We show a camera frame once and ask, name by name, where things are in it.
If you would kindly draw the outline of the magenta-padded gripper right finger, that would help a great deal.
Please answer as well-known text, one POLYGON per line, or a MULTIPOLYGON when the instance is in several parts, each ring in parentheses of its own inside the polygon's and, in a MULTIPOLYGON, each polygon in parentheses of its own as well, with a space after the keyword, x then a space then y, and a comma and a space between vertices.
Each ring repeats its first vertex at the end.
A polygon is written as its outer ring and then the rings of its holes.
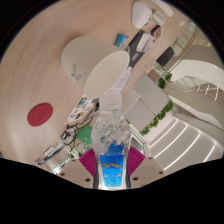
POLYGON ((153 157, 146 157, 131 147, 128 152, 127 173, 131 186, 145 186, 165 176, 165 171, 153 157))

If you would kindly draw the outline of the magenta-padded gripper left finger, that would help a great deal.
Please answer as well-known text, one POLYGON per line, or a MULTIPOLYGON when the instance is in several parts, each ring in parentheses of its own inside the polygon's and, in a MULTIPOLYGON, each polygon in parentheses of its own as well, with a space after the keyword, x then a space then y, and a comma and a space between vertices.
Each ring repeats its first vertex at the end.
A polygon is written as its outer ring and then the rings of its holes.
POLYGON ((93 188, 96 175, 96 160, 93 150, 84 153, 79 159, 71 159, 58 174, 76 185, 93 188))

